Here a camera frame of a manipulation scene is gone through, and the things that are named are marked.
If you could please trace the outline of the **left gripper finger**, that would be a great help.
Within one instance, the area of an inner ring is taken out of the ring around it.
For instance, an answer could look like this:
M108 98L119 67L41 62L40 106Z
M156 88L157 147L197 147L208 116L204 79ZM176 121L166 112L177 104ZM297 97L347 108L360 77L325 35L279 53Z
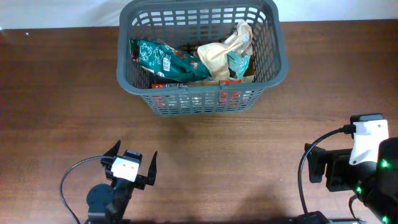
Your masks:
M103 155L106 157L116 157L118 155L120 146L121 146L121 141L118 140L116 144Z
M157 151L155 151L153 158L151 160L147 173L146 184L153 186L155 184L156 175L157 175Z

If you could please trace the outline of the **orange spaghetti packet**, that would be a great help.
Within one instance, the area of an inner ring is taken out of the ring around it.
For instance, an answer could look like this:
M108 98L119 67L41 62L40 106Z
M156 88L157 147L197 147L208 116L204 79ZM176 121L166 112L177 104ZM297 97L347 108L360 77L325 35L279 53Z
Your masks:
M152 84L152 88L171 88L171 87L199 87L199 86L218 86L218 85L229 85L229 84L237 84L242 83L242 80L237 80L233 78L229 78L227 80L202 80L197 82L190 82L190 83L166 83L166 84Z

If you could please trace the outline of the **green Nescafe coffee bag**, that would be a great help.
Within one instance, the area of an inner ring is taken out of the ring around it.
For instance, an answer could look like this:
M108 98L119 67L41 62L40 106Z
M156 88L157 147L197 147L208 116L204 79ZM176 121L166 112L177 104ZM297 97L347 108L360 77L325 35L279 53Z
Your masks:
M203 62L176 50L161 40L129 41L132 61L161 78L176 82L196 82L211 76Z

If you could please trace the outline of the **beige snack bag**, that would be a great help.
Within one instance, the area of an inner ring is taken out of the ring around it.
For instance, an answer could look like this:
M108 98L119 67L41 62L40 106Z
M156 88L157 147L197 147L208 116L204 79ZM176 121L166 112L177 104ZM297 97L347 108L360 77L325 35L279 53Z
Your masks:
M251 57L252 29L244 20L240 20L236 30L222 43L213 42L197 48L197 55L209 70L212 79L226 80L230 77L228 53L232 52L238 59Z

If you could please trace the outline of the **mint green snack packet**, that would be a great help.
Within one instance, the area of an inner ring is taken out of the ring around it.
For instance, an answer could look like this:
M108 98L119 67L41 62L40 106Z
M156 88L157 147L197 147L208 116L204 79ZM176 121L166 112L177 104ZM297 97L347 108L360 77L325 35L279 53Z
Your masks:
M246 73L246 70L249 67L251 56L244 55L242 57L239 54L231 51L228 52L227 58L229 69L235 73L235 77L237 79L242 79L242 77Z

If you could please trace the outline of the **dark grey plastic basket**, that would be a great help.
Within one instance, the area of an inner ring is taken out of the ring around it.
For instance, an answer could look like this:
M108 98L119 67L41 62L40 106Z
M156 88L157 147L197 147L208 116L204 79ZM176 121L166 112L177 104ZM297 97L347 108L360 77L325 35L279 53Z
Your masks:
M246 21L253 31L254 78L251 82L154 88L153 84L161 82L161 78L131 58L132 39L163 40L177 50L193 53L200 45L224 41L239 21ZM117 81L159 115L247 110L264 90L282 83L287 72L279 13L272 0L134 0L120 13Z

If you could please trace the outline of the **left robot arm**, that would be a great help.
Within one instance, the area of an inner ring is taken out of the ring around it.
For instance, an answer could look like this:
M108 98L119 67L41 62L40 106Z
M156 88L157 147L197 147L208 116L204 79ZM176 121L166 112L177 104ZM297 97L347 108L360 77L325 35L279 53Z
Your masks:
M87 223L126 224L132 220L125 219L124 214L132 198L133 190L144 190L153 186L157 175L157 153L154 153L147 175L138 171L142 162L142 154L125 151L119 156L121 142L118 141L110 150L103 154L101 165L110 184L98 184L91 188L86 197L89 206Z

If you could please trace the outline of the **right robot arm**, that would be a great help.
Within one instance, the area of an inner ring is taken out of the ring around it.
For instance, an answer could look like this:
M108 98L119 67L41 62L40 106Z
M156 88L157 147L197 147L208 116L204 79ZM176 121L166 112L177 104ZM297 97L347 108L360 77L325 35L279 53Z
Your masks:
M352 190L382 223L397 223L397 138L380 143L376 162L350 165L352 151L316 146L307 157L310 182L320 183L325 176L330 192Z

